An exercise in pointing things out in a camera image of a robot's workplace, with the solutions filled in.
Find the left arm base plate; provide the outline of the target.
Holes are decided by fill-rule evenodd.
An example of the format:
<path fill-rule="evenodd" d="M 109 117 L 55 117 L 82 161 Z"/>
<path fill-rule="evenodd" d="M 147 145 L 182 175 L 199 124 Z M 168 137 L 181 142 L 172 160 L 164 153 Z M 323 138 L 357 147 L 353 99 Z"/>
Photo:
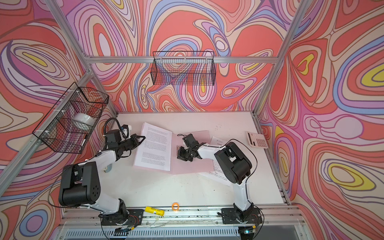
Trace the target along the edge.
<path fill-rule="evenodd" d="M 117 212 L 115 214 L 99 214 L 102 226 L 131 226 L 137 227 L 142 224 L 143 209 L 128 209 L 126 214 Z"/>

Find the printed paper sheet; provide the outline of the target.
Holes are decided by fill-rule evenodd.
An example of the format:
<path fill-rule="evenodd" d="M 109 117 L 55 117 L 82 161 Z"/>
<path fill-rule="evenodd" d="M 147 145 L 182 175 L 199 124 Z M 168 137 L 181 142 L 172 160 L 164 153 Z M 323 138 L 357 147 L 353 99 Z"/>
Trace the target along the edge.
<path fill-rule="evenodd" d="M 217 137 L 212 137 L 210 145 L 212 146 L 223 146 L 226 141 L 219 139 Z M 212 172 L 199 173 L 199 175 L 204 176 L 208 179 L 221 183 L 223 185 L 232 186 L 232 183 L 226 178 L 224 175 L 219 163 L 217 161 L 213 161 L 214 170 Z"/>
<path fill-rule="evenodd" d="M 145 139 L 137 149 L 134 167 L 170 172 L 173 133 L 144 123 L 142 135 Z"/>

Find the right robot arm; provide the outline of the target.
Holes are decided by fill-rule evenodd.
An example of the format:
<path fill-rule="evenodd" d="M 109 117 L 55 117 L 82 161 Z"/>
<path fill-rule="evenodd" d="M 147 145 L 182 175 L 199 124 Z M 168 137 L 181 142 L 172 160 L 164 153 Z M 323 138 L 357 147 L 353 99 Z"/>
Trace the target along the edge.
<path fill-rule="evenodd" d="M 233 142 L 228 141 L 223 146 L 211 146 L 198 142 L 193 134 L 178 134 L 183 138 L 184 146 L 177 152 L 177 158 L 184 162 L 192 162 L 194 159 L 216 160 L 224 173 L 224 176 L 233 184 L 235 200 L 233 204 L 233 216 L 225 213 L 221 216 L 244 223 L 252 214 L 254 204 L 248 196 L 247 180 L 252 175 L 251 161 L 243 151 Z"/>

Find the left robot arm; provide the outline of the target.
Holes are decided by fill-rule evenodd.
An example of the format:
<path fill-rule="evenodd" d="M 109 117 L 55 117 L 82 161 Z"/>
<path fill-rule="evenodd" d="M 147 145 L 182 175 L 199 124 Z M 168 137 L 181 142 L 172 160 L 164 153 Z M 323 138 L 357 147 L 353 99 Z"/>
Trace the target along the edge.
<path fill-rule="evenodd" d="M 122 140 L 123 132 L 112 130 L 106 133 L 106 144 L 90 160 L 65 166 L 59 191 L 59 203 L 63 207 L 87 207 L 101 213 L 100 218 L 116 225 L 122 225 L 129 218 L 123 200 L 113 198 L 102 190 L 99 173 L 116 161 L 131 153 L 146 139 L 131 135 Z"/>

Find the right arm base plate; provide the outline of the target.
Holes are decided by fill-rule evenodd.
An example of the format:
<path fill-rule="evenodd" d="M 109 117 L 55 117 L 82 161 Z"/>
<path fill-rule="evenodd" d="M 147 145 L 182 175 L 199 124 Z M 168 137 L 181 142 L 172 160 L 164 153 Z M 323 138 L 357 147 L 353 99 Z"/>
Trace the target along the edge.
<path fill-rule="evenodd" d="M 237 208 L 222 208 L 217 214 L 225 225 L 252 224 L 258 226 L 263 223 L 263 215 L 256 207 L 250 207 L 243 212 Z"/>

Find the pink folder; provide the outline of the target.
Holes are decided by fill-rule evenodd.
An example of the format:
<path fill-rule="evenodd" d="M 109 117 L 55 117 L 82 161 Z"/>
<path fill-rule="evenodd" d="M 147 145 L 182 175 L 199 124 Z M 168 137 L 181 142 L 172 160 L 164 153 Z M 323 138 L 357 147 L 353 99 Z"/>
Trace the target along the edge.
<path fill-rule="evenodd" d="M 138 158 L 134 161 L 134 168 L 147 170 L 152 172 L 160 172 L 172 175 L 180 175 L 180 174 L 192 174 L 192 173 L 205 173 L 211 172 L 214 170 L 214 164 L 211 159 L 198 159 L 194 158 L 192 162 L 185 162 L 179 160 L 177 158 L 177 151 L 180 147 L 184 146 L 184 141 L 182 140 L 182 136 L 177 136 L 173 134 L 172 136 L 172 151 L 171 151 L 171 161 L 170 161 L 170 170 L 158 170 L 152 167 L 141 167 L 138 165 Z"/>

